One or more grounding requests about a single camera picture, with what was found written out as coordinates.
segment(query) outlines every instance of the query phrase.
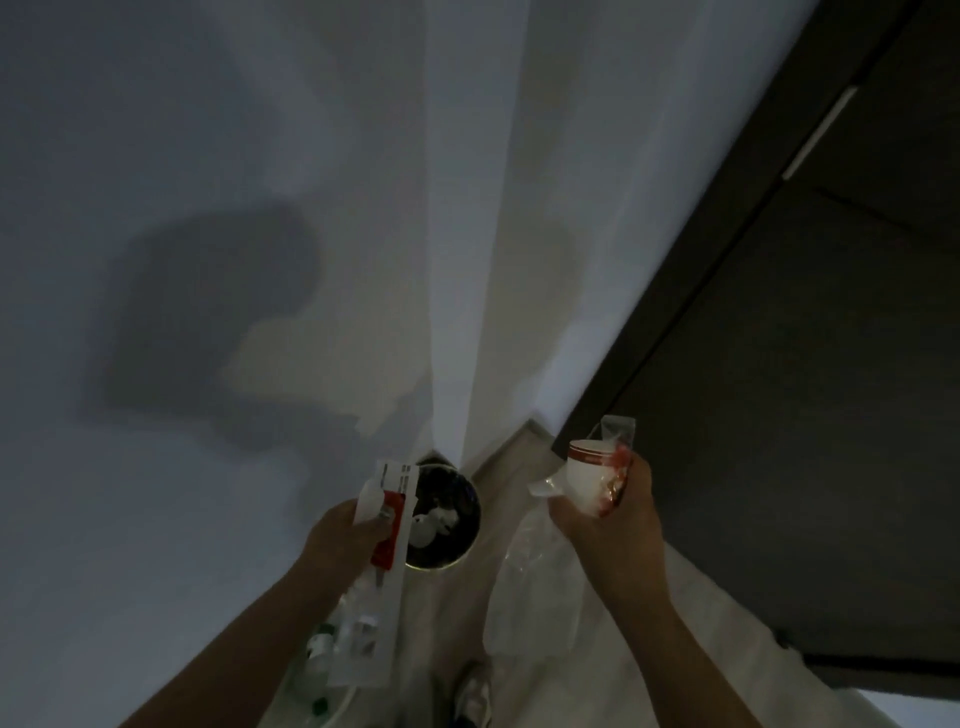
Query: plastic wrapper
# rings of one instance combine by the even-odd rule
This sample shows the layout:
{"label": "plastic wrapper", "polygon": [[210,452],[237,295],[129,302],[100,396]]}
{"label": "plastic wrapper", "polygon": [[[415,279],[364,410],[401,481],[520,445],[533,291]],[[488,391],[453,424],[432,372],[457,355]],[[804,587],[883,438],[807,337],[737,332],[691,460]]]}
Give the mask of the plastic wrapper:
{"label": "plastic wrapper", "polygon": [[608,415],[598,427],[600,439],[574,440],[564,466],[528,486],[540,502],[520,522],[493,585],[484,625],[484,647],[491,655],[541,658],[573,646],[587,577],[573,546],[550,520],[545,499],[567,496],[597,517],[616,506],[636,423]]}

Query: dark wooden door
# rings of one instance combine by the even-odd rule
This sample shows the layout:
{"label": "dark wooden door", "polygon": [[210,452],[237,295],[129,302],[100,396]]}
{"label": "dark wooden door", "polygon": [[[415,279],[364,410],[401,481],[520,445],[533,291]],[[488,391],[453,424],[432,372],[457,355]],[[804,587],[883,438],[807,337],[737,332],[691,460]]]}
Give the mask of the dark wooden door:
{"label": "dark wooden door", "polygon": [[613,408],[637,418],[667,539],[764,622],[806,655],[946,678],[960,674],[957,38],[960,4],[920,7]]}

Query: foot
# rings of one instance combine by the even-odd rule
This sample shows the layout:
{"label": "foot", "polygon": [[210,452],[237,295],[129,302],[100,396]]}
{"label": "foot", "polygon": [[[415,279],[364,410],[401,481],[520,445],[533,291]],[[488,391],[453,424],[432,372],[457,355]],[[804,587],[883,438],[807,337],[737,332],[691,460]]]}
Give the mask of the foot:
{"label": "foot", "polygon": [[493,722],[490,666],[472,663],[464,670],[453,693],[453,725],[457,728],[490,728]]}

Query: hand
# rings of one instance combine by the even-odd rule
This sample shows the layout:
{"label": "hand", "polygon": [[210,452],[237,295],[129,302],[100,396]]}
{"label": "hand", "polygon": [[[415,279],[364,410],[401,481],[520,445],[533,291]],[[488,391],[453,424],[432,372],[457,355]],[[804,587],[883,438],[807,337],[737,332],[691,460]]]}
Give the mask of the hand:
{"label": "hand", "polygon": [[607,516],[588,516],[565,497],[550,499],[550,518],[573,544],[608,608],[624,600],[643,608],[670,606],[652,486],[647,461],[632,453],[623,497]]}
{"label": "hand", "polygon": [[356,505],[354,498],[324,513],[310,529],[303,552],[291,568],[324,593],[342,595],[370,562],[376,545],[390,538],[388,519],[375,518],[354,525]]}

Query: floor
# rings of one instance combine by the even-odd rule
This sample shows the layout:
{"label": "floor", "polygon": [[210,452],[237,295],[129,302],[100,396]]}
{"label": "floor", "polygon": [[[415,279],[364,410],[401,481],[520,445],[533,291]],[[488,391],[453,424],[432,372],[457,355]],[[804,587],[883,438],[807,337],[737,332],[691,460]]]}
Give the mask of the floor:
{"label": "floor", "polygon": [[[338,726],[444,725],[443,695],[472,659],[484,657],[487,599],[500,560],[533,505],[526,483],[554,472],[560,459],[531,427],[489,460],[473,480],[484,513],[477,543],[448,570],[408,570],[394,683],[360,691]],[[700,644],[764,726],[881,728],[871,712],[821,683],[799,656],[672,548],[667,571],[674,603]],[[562,658],[532,664],[493,661],[495,724],[500,726],[656,726],[650,699],[623,639],[588,587],[576,644]]]}

